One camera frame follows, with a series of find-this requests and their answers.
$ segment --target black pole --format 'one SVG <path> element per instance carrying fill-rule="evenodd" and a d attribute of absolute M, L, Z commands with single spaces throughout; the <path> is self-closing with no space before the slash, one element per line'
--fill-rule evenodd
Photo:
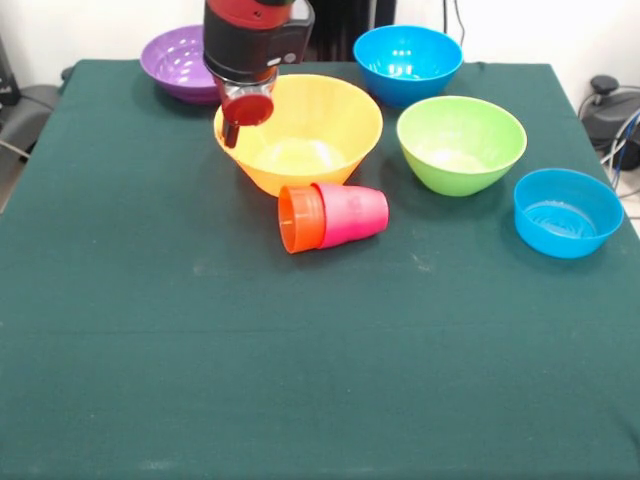
<path fill-rule="evenodd" d="M 396 0 L 377 0 L 375 27 L 393 25 L 396 19 Z"/>

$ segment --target plastic cup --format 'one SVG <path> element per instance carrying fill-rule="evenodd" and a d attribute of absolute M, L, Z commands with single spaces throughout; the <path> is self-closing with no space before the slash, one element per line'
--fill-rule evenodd
<path fill-rule="evenodd" d="M 278 221 L 287 252 L 319 248 L 326 225 L 320 192 L 314 187 L 283 187 L 278 197 Z"/>
<path fill-rule="evenodd" d="M 317 184 L 324 203 L 326 230 L 320 248 L 371 237 L 389 224 L 384 193 L 366 187 Z"/>
<path fill-rule="evenodd" d="M 278 221 L 287 252 L 300 253 L 380 233 L 389 224 L 389 205 L 384 193 L 366 187 L 283 187 Z"/>

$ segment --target bowl rim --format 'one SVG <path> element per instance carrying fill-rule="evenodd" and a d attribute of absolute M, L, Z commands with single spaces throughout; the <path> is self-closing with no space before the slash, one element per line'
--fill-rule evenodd
<path fill-rule="evenodd" d="M 299 178 L 301 176 L 313 176 L 313 175 L 322 175 L 325 173 L 329 173 L 329 172 L 336 172 L 338 170 L 342 170 L 345 168 L 348 168 L 352 165 L 357 165 L 360 162 L 362 162 L 366 156 L 371 153 L 376 146 L 378 145 L 378 143 L 380 142 L 380 138 L 382 137 L 382 132 L 384 130 L 384 118 L 382 116 L 382 110 L 380 109 L 380 106 L 373 100 L 373 98 L 371 98 L 371 96 L 365 92 L 362 88 L 358 87 L 357 85 L 354 85 L 353 83 L 350 83 L 346 80 L 343 80 L 341 78 L 337 78 L 337 77 L 332 77 L 330 75 L 320 75 L 320 74 L 316 74 L 316 73 L 288 73 L 288 74 L 284 74 L 284 75 L 280 75 L 278 77 L 278 79 L 276 80 L 276 84 L 277 82 L 281 82 L 283 79 L 285 78 L 304 78 L 304 77 L 320 77 L 322 79 L 328 80 L 330 82 L 334 82 L 334 83 L 340 83 L 340 84 L 344 84 L 346 86 L 348 86 L 349 88 L 355 91 L 359 91 L 360 94 L 364 95 L 370 102 L 371 105 L 375 106 L 375 111 L 377 112 L 377 117 L 378 117 L 378 127 L 376 129 L 375 135 L 373 135 L 373 137 L 375 137 L 375 141 L 373 142 L 373 145 L 369 148 L 369 150 L 365 151 L 365 152 L 359 152 L 358 155 L 354 156 L 354 160 L 352 160 L 349 163 L 345 163 L 343 165 L 341 165 L 339 168 L 334 168 L 331 170 L 322 170 L 322 171 L 317 171 L 317 172 L 309 172 L 309 173 L 305 173 L 304 175 L 291 175 L 291 174 L 286 174 L 286 173 L 279 173 L 279 172 L 274 172 L 273 170 L 264 170 L 262 168 L 257 168 L 247 162 L 243 162 L 241 160 L 238 160 L 236 157 L 232 156 L 227 149 L 222 145 L 222 142 L 220 142 L 220 139 L 218 138 L 217 132 L 216 132 L 216 122 L 218 120 L 218 117 L 220 115 L 222 115 L 222 107 L 218 107 L 218 109 L 216 110 L 216 113 L 213 117 L 213 136 L 216 139 L 216 142 L 218 142 L 218 145 L 220 145 L 220 148 L 222 148 L 223 151 L 225 151 L 227 153 L 227 155 L 229 155 L 236 163 L 246 166 L 252 170 L 255 170 L 256 172 L 261 172 L 261 173 L 266 173 L 269 175 L 278 175 L 281 177 L 286 177 L 286 178 Z"/>
<path fill-rule="evenodd" d="M 448 70 L 447 72 L 442 73 L 440 75 L 433 76 L 433 77 L 428 77 L 428 78 L 397 78 L 397 77 L 392 77 L 391 75 L 386 75 L 384 73 L 376 72 L 375 70 L 372 70 L 371 68 L 369 68 L 369 66 L 365 62 L 362 61 L 361 57 L 358 55 L 358 51 L 357 51 L 358 50 L 358 46 L 361 44 L 361 42 L 365 41 L 365 39 L 367 37 L 375 35 L 376 32 L 379 32 L 379 31 L 382 31 L 382 30 L 389 30 L 389 29 L 405 29 L 405 30 L 427 31 L 427 32 L 430 32 L 430 33 L 437 34 L 437 36 L 444 37 L 447 40 L 449 40 L 453 45 L 455 45 L 457 47 L 458 53 L 460 55 L 460 60 L 458 61 L 458 63 L 456 64 L 455 67 L 453 67 L 452 69 Z M 356 42 L 353 44 L 352 51 L 353 51 L 353 56 L 355 57 L 355 60 L 358 63 L 358 65 L 360 65 L 365 70 L 373 73 L 374 75 L 376 75 L 378 77 L 386 78 L 386 79 L 389 79 L 389 80 L 399 80 L 399 81 L 402 81 L 402 82 L 418 83 L 418 82 L 432 82 L 434 80 L 440 80 L 442 78 L 448 77 L 452 73 L 457 72 L 458 69 L 460 69 L 460 67 L 464 63 L 464 52 L 462 51 L 462 47 L 460 46 L 460 44 L 458 42 L 456 42 L 453 38 L 451 38 L 446 33 L 442 33 L 442 32 L 439 32 L 438 30 L 433 30 L 431 28 L 421 27 L 419 25 L 385 25 L 385 26 L 382 26 L 382 27 L 373 28 L 373 29 L 363 33 L 362 35 L 360 35 L 358 37 Z"/>
<path fill-rule="evenodd" d="M 535 177 L 538 175 L 548 175 L 548 174 L 553 174 L 553 173 L 567 173 L 576 177 L 581 177 L 583 179 L 585 179 L 587 182 L 589 182 L 591 185 L 595 186 L 596 188 L 599 188 L 603 191 L 606 191 L 606 194 L 615 198 L 617 200 L 616 205 L 617 205 L 617 210 L 618 210 L 618 219 L 616 220 L 616 222 L 614 223 L 614 227 L 610 229 L 610 231 L 606 232 L 606 233 L 601 233 L 600 235 L 595 235 L 593 237 L 589 237 L 589 238 L 575 238 L 575 237 L 571 237 L 569 235 L 563 235 L 561 233 L 555 232 L 553 230 L 550 230 L 548 228 L 543 227 L 542 225 L 533 222 L 527 215 L 524 214 L 525 209 L 522 207 L 521 203 L 518 202 L 518 192 L 523 185 L 523 182 L 526 181 L 527 179 L 530 179 L 531 177 Z M 580 172 L 578 170 L 573 170 L 571 168 L 560 168 L 560 167 L 550 167 L 550 168 L 540 168 L 538 170 L 533 170 L 532 172 L 527 173 L 526 175 L 524 175 L 522 178 L 520 178 L 520 180 L 518 180 L 518 183 L 516 183 L 516 186 L 513 189 L 513 204 L 514 204 L 514 211 L 520 212 L 523 214 L 524 218 L 526 218 L 526 221 L 528 224 L 534 226 L 537 229 L 542 229 L 545 232 L 550 233 L 551 235 L 555 236 L 555 237 L 559 237 L 559 238 L 567 238 L 570 240 L 576 240 L 576 241 L 580 241 L 580 240 L 603 240 L 603 239 L 607 239 L 609 238 L 611 235 L 613 235 L 621 226 L 622 226 L 622 222 L 624 222 L 624 217 L 625 217 L 625 211 L 624 211 L 624 207 L 622 205 L 622 202 L 620 201 L 620 199 L 618 198 L 618 195 L 616 195 L 616 192 L 610 187 L 608 186 L 606 183 L 598 180 L 597 178 L 593 177 L 592 175 L 589 175 L 587 173 L 584 172 Z"/>
<path fill-rule="evenodd" d="M 158 41 L 160 38 L 164 37 L 165 35 L 169 35 L 169 34 L 178 32 L 180 30 L 196 30 L 196 29 L 204 31 L 204 25 L 202 23 L 193 23 L 193 24 L 190 24 L 190 25 L 183 25 L 181 27 L 173 28 L 171 30 L 167 30 L 165 32 L 162 32 L 162 33 L 156 35 L 155 37 L 153 37 L 149 42 L 147 42 L 147 44 L 142 49 L 142 52 L 140 53 L 140 58 L 138 59 L 138 61 L 140 63 L 140 67 L 142 68 L 142 70 L 150 78 L 152 78 L 154 81 L 156 81 L 158 84 L 164 86 L 165 88 L 169 88 L 169 89 L 173 89 L 173 90 L 189 91 L 189 92 L 193 92 L 193 93 L 197 93 L 198 92 L 198 93 L 202 93 L 202 94 L 211 94 L 212 91 L 217 91 L 218 87 L 215 84 L 215 81 L 213 80 L 213 76 L 211 77 L 211 85 L 205 85 L 205 86 L 201 86 L 201 87 L 185 86 L 185 85 L 179 84 L 177 82 L 167 82 L 166 80 L 163 80 L 158 75 L 156 75 L 155 72 L 152 72 L 150 70 L 151 65 L 147 65 L 145 63 L 145 61 L 144 61 L 144 58 L 145 58 L 147 52 L 152 48 L 154 43 L 156 41 Z"/>
<path fill-rule="evenodd" d="M 493 108 L 495 110 L 498 110 L 499 112 L 503 113 L 504 115 L 506 115 L 508 118 L 510 118 L 514 124 L 518 127 L 518 129 L 520 130 L 520 132 L 522 133 L 522 137 L 523 137 L 523 143 L 522 143 L 522 148 L 520 149 L 520 152 L 518 152 L 517 155 L 514 156 L 514 159 L 510 162 L 507 162 L 499 167 L 495 167 L 495 168 L 487 168 L 485 170 L 479 171 L 479 172 L 468 172 L 468 171 L 464 171 L 464 170 L 454 170 L 454 169 L 446 169 L 446 168 L 441 168 L 437 165 L 433 165 L 432 163 L 429 163 L 425 160 L 423 160 L 422 158 L 420 158 L 419 155 L 417 155 L 411 148 L 409 148 L 407 146 L 407 142 L 405 142 L 403 140 L 403 136 L 400 132 L 400 128 L 403 122 L 403 119 L 406 118 L 407 114 L 413 110 L 414 108 L 418 108 L 419 106 L 425 104 L 425 103 L 435 103 L 435 102 L 442 102 L 442 101 L 447 101 L 447 100 L 456 100 L 456 101 L 465 101 L 465 102 L 472 102 L 472 103 L 481 103 L 485 106 L 488 106 L 490 108 Z M 518 120 L 516 118 L 515 115 L 513 115 L 511 112 L 509 112 L 508 110 L 502 108 L 499 105 L 496 105 L 495 103 L 489 102 L 488 100 L 483 100 L 481 98 L 475 98 L 475 97 L 467 97 L 467 96 L 463 96 L 463 95 L 442 95 L 442 96 L 438 96 L 438 97 L 431 97 L 431 98 L 426 98 L 424 100 L 420 100 L 419 102 L 414 103 L 413 105 L 409 106 L 408 108 L 406 108 L 398 117 L 398 121 L 396 122 L 396 135 L 398 136 L 398 140 L 400 141 L 400 144 L 402 146 L 402 148 L 406 149 L 411 156 L 413 156 L 418 162 L 427 165 L 431 168 L 435 168 L 436 170 L 440 170 L 441 172 L 446 172 L 446 173 L 458 173 L 458 174 L 463 174 L 463 175 L 485 175 L 488 173 L 496 173 L 499 172 L 501 170 L 504 170 L 505 168 L 509 168 L 512 167 L 513 165 L 515 165 L 518 160 L 520 160 L 522 158 L 522 155 L 524 155 L 524 152 L 527 150 L 527 146 L 529 143 L 529 139 L 527 137 L 527 131 L 525 130 L 524 126 L 522 125 L 522 123 L 520 123 L 520 120 Z"/>

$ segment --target cable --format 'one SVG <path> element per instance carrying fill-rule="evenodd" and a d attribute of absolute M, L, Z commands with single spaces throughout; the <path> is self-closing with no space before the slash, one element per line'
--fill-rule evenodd
<path fill-rule="evenodd" d="M 627 140 L 629 139 L 629 129 L 631 127 L 631 124 L 629 124 L 627 126 L 627 130 L 625 131 L 624 137 L 624 144 L 627 144 Z M 626 148 L 622 147 L 622 150 L 620 151 L 620 153 L 618 154 L 618 164 L 616 165 L 616 170 L 615 173 L 613 174 L 613 178 L 611 179 L 611 186 L 613 187 L 613 191 L 617 191 L 618 190 L 618 184 L 620 183 L 620 175 L 622 174 L 622 155 L 624 155 Z"/>
<path fill-rule="evenodd" d="M 447 0 L 442 0 L 442 30 L 447 33 L 449 28 L 449 14 L 447 12 Z"/>
<path fill-rule="evenodd" d="M 594 98 L 596 98 L 598 96 L 597 93 L 592 93 L 591 95 L 589 95 L 587 98 L 585 98 L 582 103 L 580 104 L 580 108 L 578 108 L 578 118 L 580 120 L 582 120 L 582 114 L 584 113 L 584 107 L 586 107 L 589 102 L 591 100 L 593 100 Z"/>
<path fill-rule="evenodd" d="M 460 46 L 464 44 L 464 36 L 466 34 L 466 30 L 464 29 L 464 24 L 460 19 L 460 9 L 458 8 L 458 0 L 453 0 L 453 6 L 456 9 L 456 17 L 458 18 L 458 23 L 460 24 L 460 29 L 462 30 L 462 37 L 460 37 Z"/>
<path fill-rule="evenodd" d="M 634 190 L 633 192 L 625 193 L 624 195 L 618 195 L 618 198 L 622 200 L 623 198 L 633 197 L 640 193 L 640 188 Z"/>
<path fill-rule="evenodd" d="M 622 142 L 620 142 L 620 143 L 618 144 L 618 146 L 616 147 L 616 151 L 615 151 L 613 154 L 615 155 L 615 154 L 616 154 L 616 153 L 618 153 L 620 150 L 622 150 L 622 149 L 623 149 L 623 147 L 624 147 L 626 144 L 627 144 L 627 141 L 626 141 L 626 140 L 622 140 Z M 605 164 L 605 163 L 607 163 L 610 159 L 611 159 L 611 154 L 610 154 L 610 153 L 607 153 L 604 157 L 602 157 L 602 158 L 600 159 L 600 165 L 604 165 L 604 164 Z"/>
<path fill-rule="evenodd" d="M 616 165 L 616 179 L 613 184 L 614 190 L 618 189 L 618 184 L 620 183 L 620 175 L 622 174 L 622 159 L 624 158 L 624 153 L 627 150 L 627 145 L 631 140 L 631 135 L 633 134 L 633 131 L 635 130 L 636 125 L 638 124 L 639 118 L 640 118 L 640 114 L 636 115 L 636 118 L 632 120 L 631 123 L 629 123 L 629 125 L 627 126 L 627 132 L 625 134 L 625 139 L 622 145 L 622 149 L 620 150 L 620 154 L 618 155 L 618 165 Z"/>
<path fill-rule="evenodd" d="M 0 140 L 0 147 L 4 147 L 7 150 L 11 150 L 12 152 L 17 153 L 21 157 L 25 157 L 25 158 L 31 157 L 31 155 L 29 155 L 24 150 L 20 150 L 18 147 L 14 147 L 13 145 L 11 145 L 10 143 L 5 142 L 4 140 Z"/>
<path fill-rule="evenodd" d="M 616 147 L 617 147 L 618 140 L 621 139 L 623 132 L 626 131 L 629 124 L 634 122 L 637 124 L 638 116 L 640 116 L 640 108 L 637 109 L 635 112 L 633 112 L 633 114 L 620 126 L 620 129 L 613 136 L 613 142 L 611 143 L 611 150 L 609 151 L 609 157 L 610 157 L 609 158 L 609 175 L 613 175 L 613 157 L 615 155 L 615 152 L 617 151 Z"/>
<path fill-rule="evenodd" d="M 615 91 L 617 92 L 618 90 L 638 90 L 638 91 L 640 91 L 640 87 L 636 87 L 634 85 L 620 85 Z M 580 104 L 580 107 L 578 108 L 578 118 L 580 120 L 582 120 L 582 115 L 584 113 L 584 108 L 589 104 L 589 102 L 591 100 L 596 98 L 598 95 L 599 95 L 598 93 L 592 93 L 582 101 L 582 103 Z"/>

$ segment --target cloth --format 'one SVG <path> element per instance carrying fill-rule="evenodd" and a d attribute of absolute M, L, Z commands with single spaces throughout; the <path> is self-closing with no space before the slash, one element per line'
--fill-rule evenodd
<path fill-rule="evenodd" d="M 0 219 L 2 478 L 636 478 L 638 239 L 561 261 L 518 237 L 524 174 L 605 179 L 549 66 L 466 64 L 446 93 L 518 117 L 521 161 L 436 195 L 383 108 L 350 183 L 388 230 L 290 256 L 212 109 L 81 62 Z"/>

